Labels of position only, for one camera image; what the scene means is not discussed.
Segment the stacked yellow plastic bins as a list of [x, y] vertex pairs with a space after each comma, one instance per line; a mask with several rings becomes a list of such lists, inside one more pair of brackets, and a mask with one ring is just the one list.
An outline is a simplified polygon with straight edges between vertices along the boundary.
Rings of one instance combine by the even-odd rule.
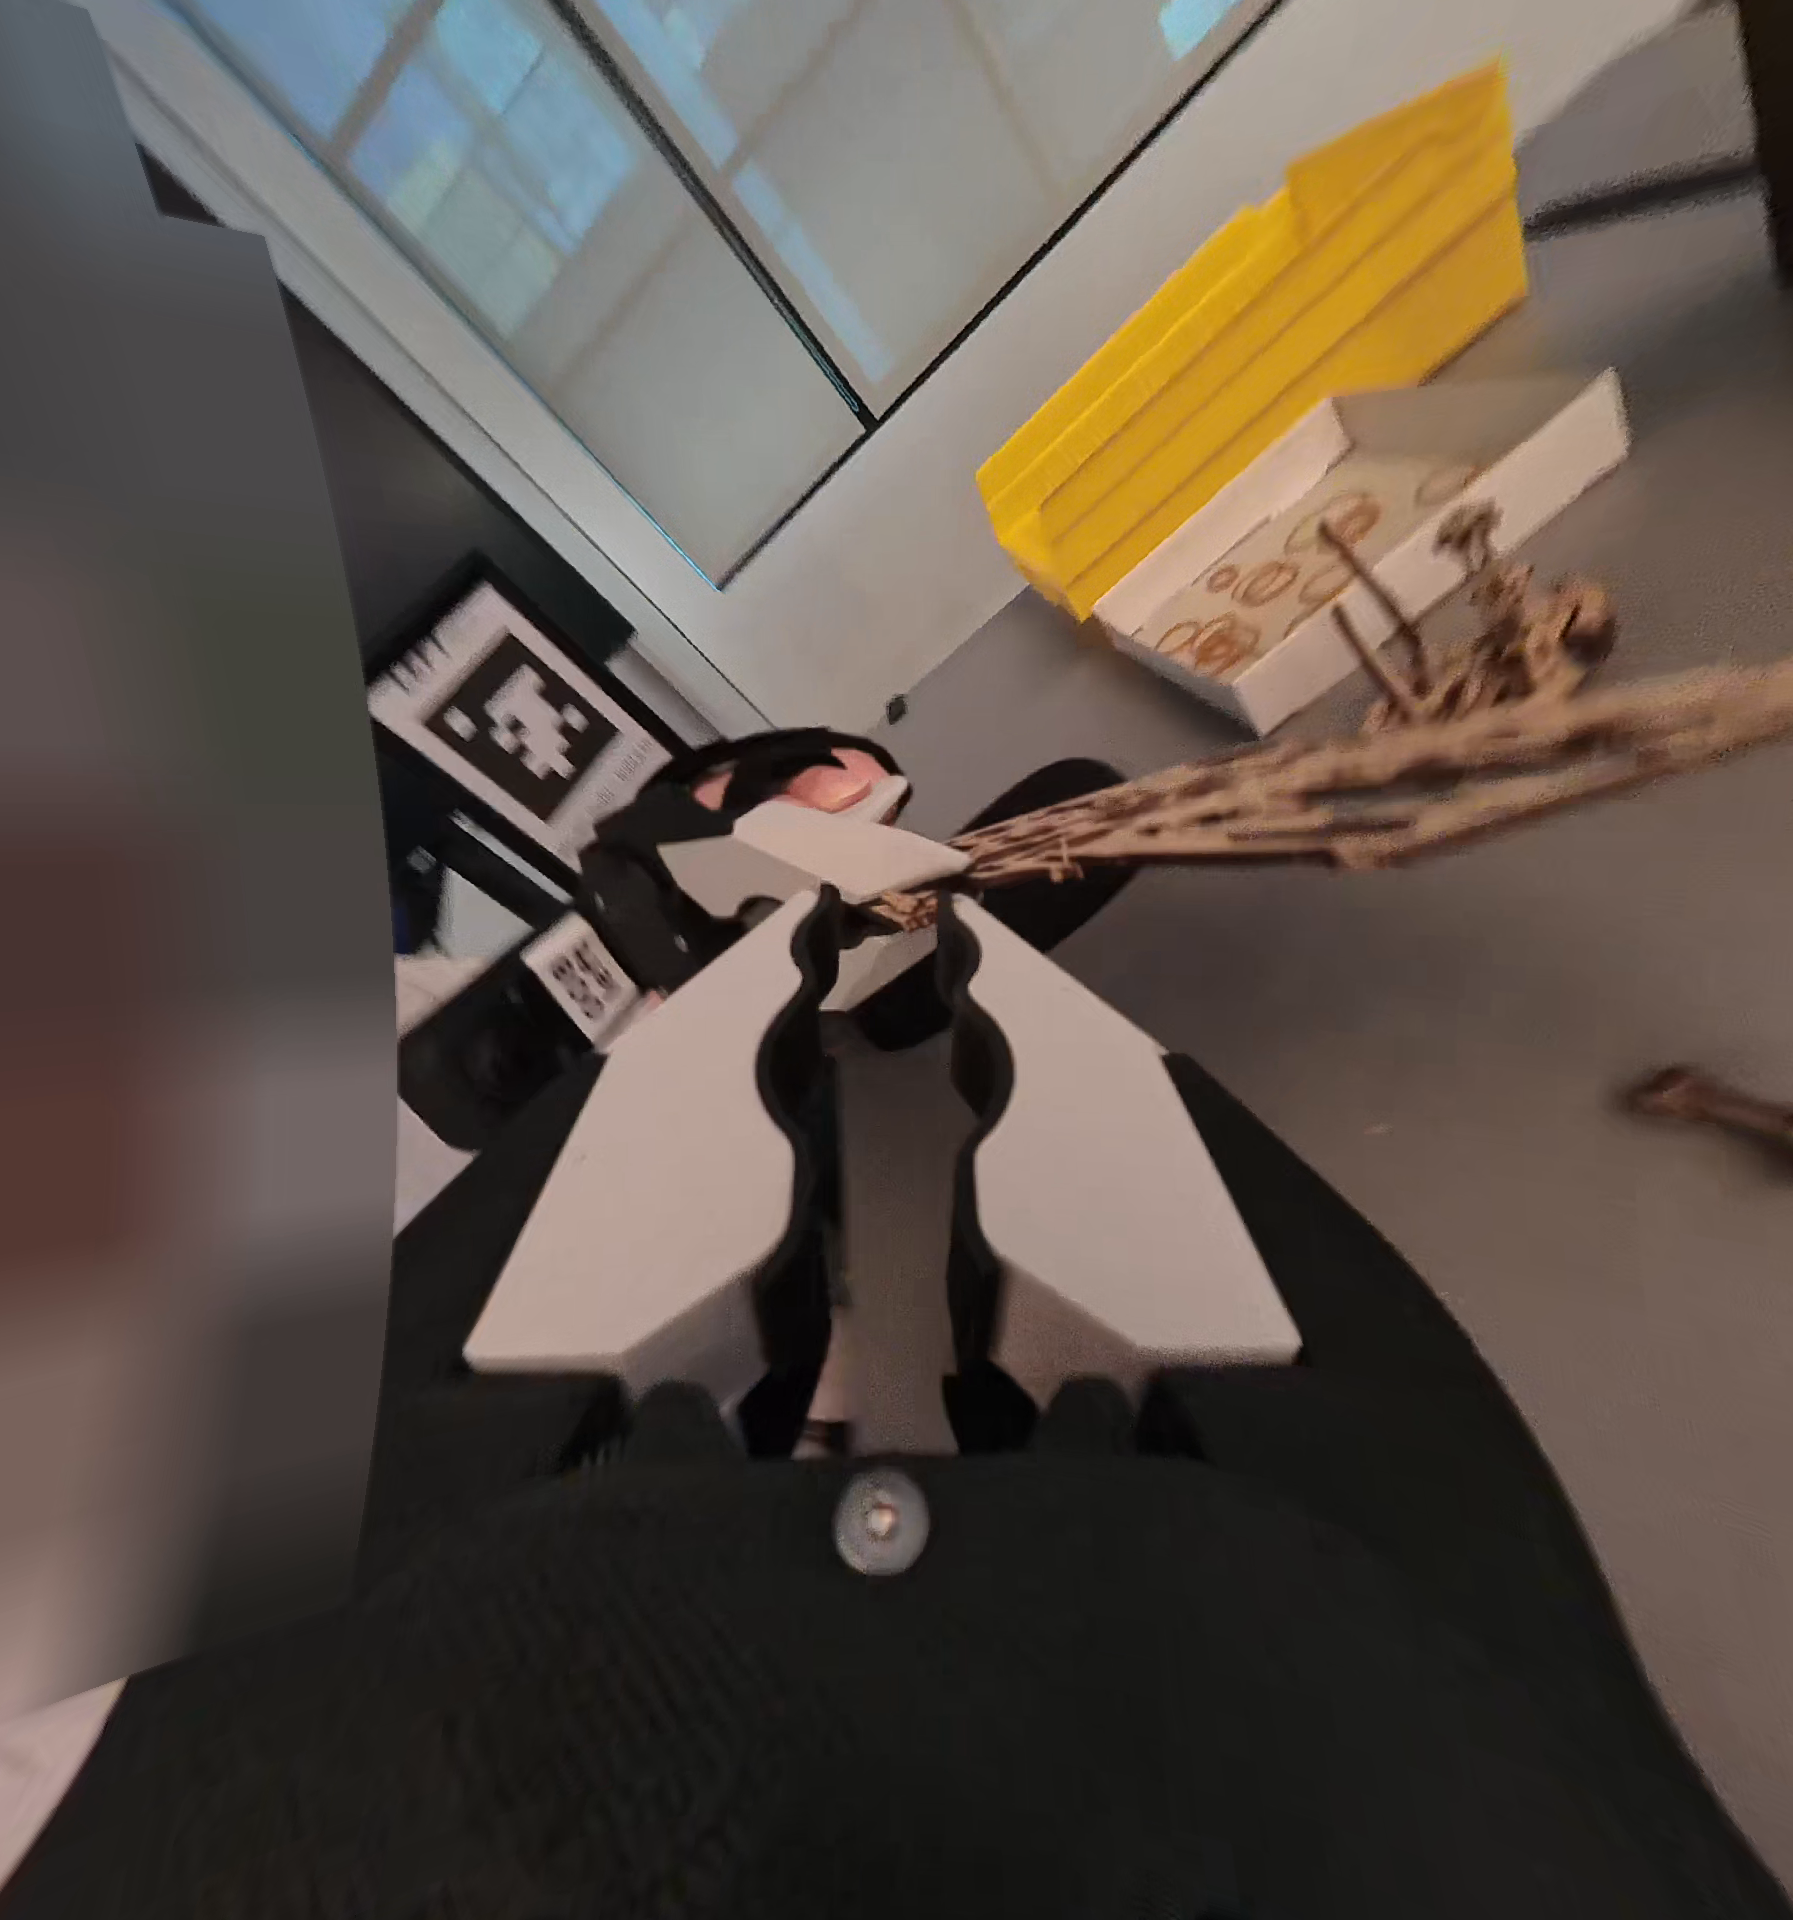
[[1525, 302], [1504, 61], [1291, 162], [977, 472], [997, 544], [1092, 616], [1315, 403], [1411, 388]]

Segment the laser-cut plywood parts sheet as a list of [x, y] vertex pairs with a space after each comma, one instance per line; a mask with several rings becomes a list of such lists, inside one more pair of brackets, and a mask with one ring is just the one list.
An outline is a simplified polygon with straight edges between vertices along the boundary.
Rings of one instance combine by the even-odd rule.
[[1373, 872], [1612, 801], [1793, 736], [1793, 655], [1312, 747], [1258, 747], [1119, 783], [952, 841], [967, 864], [860, 903], [921, 931], [988, 897], [1148, 867]]

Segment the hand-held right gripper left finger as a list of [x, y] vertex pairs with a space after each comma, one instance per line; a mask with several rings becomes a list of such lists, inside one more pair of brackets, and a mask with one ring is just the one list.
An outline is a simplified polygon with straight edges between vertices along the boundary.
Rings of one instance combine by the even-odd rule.
[[480, 1381], [689, 1385], [751, 1454], [810, 1453], [840, 1260], [822, 1007], [842, 905], [780, 906], [609, 1051], [467, 1332]]

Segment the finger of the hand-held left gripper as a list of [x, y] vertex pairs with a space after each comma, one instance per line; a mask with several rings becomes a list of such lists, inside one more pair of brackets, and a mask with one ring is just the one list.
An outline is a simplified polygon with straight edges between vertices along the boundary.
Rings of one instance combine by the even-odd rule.
[[903, 931], [864, 931], [853, 946], [840, 946], [834, 1013], [851, 1014], [859, 1010], [911, 968], [931, 961], [935, 946], [935, 922]]
[[679, 889], [733, 921], [751, 903], [788, 903], [832, 885], [844, 905], [924, 892], [961, 878], [971, 859], [901, 827], [805, 807], [757, 807], [728, 832], [658, 845]]

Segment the pile of tan rubber bands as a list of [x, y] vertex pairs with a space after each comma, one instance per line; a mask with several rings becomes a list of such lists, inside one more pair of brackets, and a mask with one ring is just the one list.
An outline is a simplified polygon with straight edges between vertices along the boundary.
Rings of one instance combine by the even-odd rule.
[[1469, 460], [1348, 454], [1179, 591], [1135, 647], [1201, 678], [1235, 678], [1353, 586], [1343, 547], [1376, 568], [1479, 472]]

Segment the assembled wooden mechanical model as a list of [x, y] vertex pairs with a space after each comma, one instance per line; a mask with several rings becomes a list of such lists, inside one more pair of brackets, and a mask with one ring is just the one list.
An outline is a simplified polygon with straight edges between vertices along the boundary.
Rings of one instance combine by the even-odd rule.
[[1336, 527], [1330, 520], [1318, 523], [1318, 541], [1378, 600], [1405, 642], [1405, 670], [1398, 672], [1376, 645], [1363, 641], [1346, 612], [1338, 605], [1330, 610], [1343, 641], [1378, 691], [1365, 708], [1363, 736], [1565, 700], [1580, 694], [1608, 662], [1618, 621], [1607, 589], [1588, 581], [1538, 589], [1531, 565], [1509, 563], [1499, 552], [1501, 521], [1501, 508], [1479, 502], [1450, 512], [1436, 535], [1438, 552], [1460, 563], [1479, 621], [1473, 636], [1443, 655], [1430, 648], [1420, 624], [1358, 557], [1353, 544], [1341, 538]]

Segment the white cardboard box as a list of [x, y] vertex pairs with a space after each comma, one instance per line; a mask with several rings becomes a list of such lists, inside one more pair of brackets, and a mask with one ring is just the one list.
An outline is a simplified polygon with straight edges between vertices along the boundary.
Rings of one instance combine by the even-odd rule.
[[1235, 678], [1196, 675], [1139, 650], [1135, 636], [1179, 591], [1353, 451], [1481, 465], [1454, 504], [1371, 570], [1402, 612], [1422, 620], [1464, 582], [1460, 563], [1434, 544], [1450, 512], [1495, 502], [1502, 512], [1499, 551], [1519, 548], [1629, 457], [1629, 413], [1615, 373], [1436, 383], [1324, 400], [1109, 589], [1097, 603], [1097, 625], [1123, 655], [1255, 738], [1333, 694], [1362, 672], [1333, 607], [1346, 612], [1365, 642], [1396, 638], [1391, 616], [1358, 582]]

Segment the person's left hand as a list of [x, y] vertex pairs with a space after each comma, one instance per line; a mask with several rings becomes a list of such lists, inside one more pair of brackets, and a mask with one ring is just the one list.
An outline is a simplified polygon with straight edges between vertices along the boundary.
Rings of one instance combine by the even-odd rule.
[[741, 816], [770, 803], [888, 825], [911, 798], [911, 782], [860, 747], [829, 747], [814, 758], [792, 751], [751, 751], [693, 782], [693, 801]]

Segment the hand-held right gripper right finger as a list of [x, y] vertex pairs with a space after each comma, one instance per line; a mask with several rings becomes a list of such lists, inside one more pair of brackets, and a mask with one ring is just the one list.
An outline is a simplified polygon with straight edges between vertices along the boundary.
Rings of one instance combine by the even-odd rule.
[[942, 1396], [963, 1453], [1029, 1443], [1075, 1381], [1273, 1369], [1301, 1332], [1182, 1094], [1182, 1063], [972, 901], [937, 914], [952, 1178]]

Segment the small wooden linkage assembly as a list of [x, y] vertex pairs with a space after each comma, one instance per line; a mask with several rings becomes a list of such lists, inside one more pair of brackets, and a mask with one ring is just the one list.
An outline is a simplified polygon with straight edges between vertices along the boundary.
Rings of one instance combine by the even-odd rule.
[[1621, 1094], [1640, 1119], [1712, 1129], [1753, 1143], [1793, 1172], [1793, 1104], [1752, 1094], [1692, 1066], [1656, 1069]]

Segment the large glass window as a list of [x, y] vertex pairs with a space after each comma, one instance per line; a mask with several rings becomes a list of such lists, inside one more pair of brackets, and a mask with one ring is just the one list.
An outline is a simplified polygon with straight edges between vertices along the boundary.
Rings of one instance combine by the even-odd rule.
[[723, 586], [1267, 4], [172, 4]]

